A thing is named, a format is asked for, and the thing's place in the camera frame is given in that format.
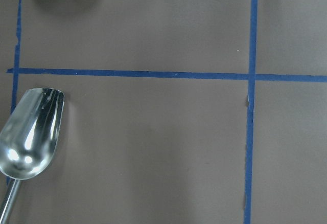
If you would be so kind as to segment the steel ice scoop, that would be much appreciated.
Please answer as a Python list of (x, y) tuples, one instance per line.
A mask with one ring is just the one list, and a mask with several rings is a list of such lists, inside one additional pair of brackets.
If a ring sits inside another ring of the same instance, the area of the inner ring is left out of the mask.
[(7, 223), (21, 183), (51, 164), (59, 137), (64, 93), (53, 88), (27, 90), (1, 130), (1, 173), (9, 178), (1, 205)]

